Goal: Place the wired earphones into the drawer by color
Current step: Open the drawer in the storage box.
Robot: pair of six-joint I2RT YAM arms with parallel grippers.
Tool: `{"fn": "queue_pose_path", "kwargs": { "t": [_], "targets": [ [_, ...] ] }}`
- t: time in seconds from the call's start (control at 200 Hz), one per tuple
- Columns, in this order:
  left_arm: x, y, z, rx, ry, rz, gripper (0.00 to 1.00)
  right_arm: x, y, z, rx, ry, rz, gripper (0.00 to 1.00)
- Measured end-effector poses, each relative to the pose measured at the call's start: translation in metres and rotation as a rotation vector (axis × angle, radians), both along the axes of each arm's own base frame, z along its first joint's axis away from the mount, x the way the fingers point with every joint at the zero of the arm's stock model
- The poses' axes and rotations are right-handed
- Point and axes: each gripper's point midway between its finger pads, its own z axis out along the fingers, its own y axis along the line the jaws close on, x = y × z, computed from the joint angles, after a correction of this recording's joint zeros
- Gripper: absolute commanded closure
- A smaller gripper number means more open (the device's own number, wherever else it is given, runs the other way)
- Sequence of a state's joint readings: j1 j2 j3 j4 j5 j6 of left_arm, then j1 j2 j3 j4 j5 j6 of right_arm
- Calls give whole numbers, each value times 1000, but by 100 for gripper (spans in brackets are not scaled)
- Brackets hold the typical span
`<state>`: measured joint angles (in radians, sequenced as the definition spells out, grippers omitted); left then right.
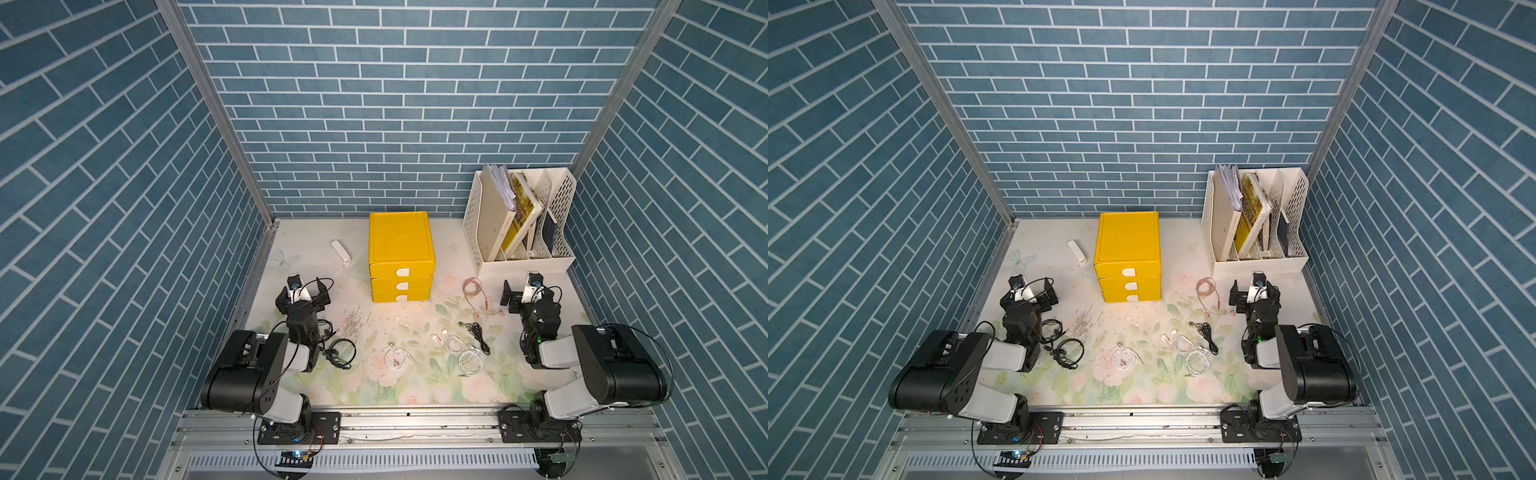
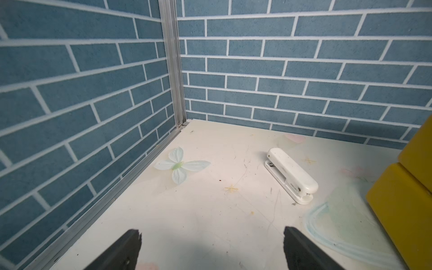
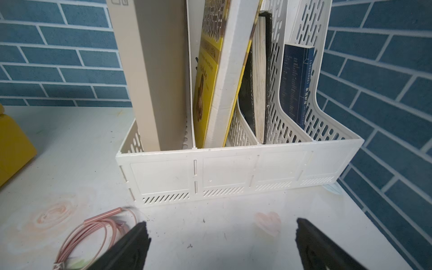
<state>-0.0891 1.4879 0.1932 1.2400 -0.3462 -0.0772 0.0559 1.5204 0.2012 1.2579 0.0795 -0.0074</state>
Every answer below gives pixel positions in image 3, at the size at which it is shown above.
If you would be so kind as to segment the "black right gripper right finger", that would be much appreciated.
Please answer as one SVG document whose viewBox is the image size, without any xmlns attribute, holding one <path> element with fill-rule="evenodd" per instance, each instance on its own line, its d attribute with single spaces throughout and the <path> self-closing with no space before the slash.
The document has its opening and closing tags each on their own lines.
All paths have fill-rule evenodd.
<svg viewBox="0 0 432 270">
<path fill-rule="evenodd" d="M 305 218 L 297 219 L 296 243 L 305 270 L 365 270 L 357 260 Z"/>
</svg>

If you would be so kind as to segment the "yellow drawer cabinet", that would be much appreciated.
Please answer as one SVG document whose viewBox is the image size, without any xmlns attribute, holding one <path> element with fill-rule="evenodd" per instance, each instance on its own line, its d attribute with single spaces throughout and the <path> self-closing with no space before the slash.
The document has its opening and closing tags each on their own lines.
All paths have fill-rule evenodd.
<svg viewBox="0 0 432 270">
<path fill-rule="evenodd" d="M 1 105 L 1 186 L 36 155 L 37 149 Z"/>
</svg>

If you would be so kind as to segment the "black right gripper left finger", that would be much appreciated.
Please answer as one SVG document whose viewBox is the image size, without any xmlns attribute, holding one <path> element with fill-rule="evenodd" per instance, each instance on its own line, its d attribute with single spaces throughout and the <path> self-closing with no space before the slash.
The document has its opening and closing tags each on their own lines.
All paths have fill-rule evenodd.
<svg viewBox="0 0 432 270">
<path fill-rule="evenodd" d="M 88 269 L 143 270 L 150 243 L 151 238 L 147 231 L 147 224 L 140 222 Z"/>
</svg>

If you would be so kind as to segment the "pink wired earphones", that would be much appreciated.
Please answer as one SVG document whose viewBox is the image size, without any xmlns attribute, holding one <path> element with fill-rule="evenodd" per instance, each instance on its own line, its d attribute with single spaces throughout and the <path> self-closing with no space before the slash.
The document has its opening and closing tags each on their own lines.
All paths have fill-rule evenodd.
<svg viewBox="0 0 432 270">
<path fill-rule="evenodd" d="M 84 220 L 83 223 L 73 229 L 72 232 L 66 237 L 57 253 L 52 268 L 54 270 L 65 270 L 70 255 L 78 247 L 78 245 L 80 245 L 87 237 L 96 233 L 98 230 L 103 229 L 104 237 L 99 250 L 96 252 L 94 257 L 82 267 L 84 270 L 88 269 L 102 253 L 106 243 L 108 243 L 108 248 L 112 248 L 116 243 L 118 236 L 125 236 L 127 232 L 129 232 L 130 229 L 127 227 L 127 223 L 125 221 L 118 221 L 113 218 L 114 216 L 124 212 L 128 212 L 132 216 L 134 225 L 138 224 L 138 219 L 135 213 L 129 208 L 121 207 L 106 211 L 102 214 Z"/>
</svg>

